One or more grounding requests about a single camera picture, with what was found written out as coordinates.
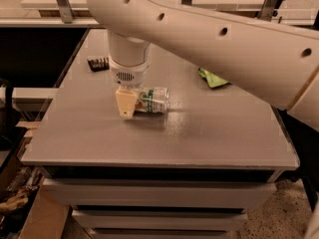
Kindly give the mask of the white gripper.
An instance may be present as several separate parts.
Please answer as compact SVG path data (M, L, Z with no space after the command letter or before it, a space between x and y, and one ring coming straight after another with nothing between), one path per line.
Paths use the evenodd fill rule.
M121 85L116 90L116 100L121 118L130 120L133 117L138 99L137 93L133 89L123 86L136 87L141 85L146 78L149 65L149 62L144 62L135 66L123 66L109 57L112 79L116 84Z

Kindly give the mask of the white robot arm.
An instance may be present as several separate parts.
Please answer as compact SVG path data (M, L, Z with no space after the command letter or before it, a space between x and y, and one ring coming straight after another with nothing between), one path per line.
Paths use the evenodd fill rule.
M319 130L319 32L170 3L87 0L111 63L144 64L153 43Z

